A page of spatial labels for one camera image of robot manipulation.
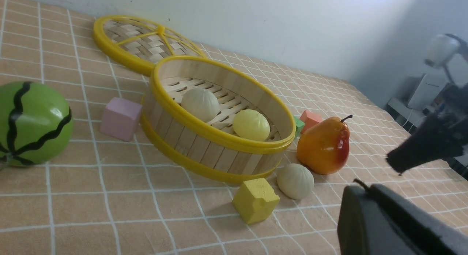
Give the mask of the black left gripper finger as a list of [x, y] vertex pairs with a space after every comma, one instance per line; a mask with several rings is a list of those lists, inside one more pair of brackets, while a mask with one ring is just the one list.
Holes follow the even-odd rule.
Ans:
[[382, 184], [359, 179], [341, 197], [343, 255], [466, 255], [467, 236]]

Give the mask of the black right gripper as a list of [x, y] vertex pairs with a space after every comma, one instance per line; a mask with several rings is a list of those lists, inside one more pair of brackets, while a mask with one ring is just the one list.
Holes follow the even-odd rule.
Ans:
[[399, 174], [419, 165], [467, 152], [468, 89], [450, 85], [441, 92], [442, 104], [430, 113], [416, 131], [386, 155], [386, 162]]

